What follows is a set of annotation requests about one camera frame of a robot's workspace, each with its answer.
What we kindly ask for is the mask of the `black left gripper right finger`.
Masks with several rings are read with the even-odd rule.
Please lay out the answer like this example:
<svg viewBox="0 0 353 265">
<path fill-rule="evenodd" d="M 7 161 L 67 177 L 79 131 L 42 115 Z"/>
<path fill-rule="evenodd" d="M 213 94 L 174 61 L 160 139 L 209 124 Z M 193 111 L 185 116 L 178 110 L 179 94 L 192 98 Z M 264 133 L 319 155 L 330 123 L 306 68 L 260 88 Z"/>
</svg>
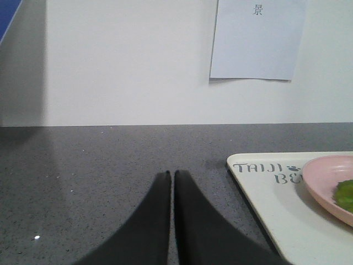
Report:
<svg viewBox="0 0 353 265">
<path fill-rule="evenodd" d="M 180 264 L 287 264 L 233 227 L 186 170 L 174 175 L 175 238 Z"/>
</svg>

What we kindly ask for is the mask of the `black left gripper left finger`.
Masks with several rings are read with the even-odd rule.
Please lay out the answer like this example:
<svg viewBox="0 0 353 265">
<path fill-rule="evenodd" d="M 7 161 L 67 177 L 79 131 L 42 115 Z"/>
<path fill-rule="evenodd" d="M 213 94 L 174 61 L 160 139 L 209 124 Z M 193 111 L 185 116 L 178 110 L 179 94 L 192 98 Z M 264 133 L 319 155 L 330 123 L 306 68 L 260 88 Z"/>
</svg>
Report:
<svg viewBox="0 0 353 265">
<path fill-rule="evenodd" d="M 129 219 L 76 264 L 167 264 L 172 179 L 158 173 Z"/>
</svg>

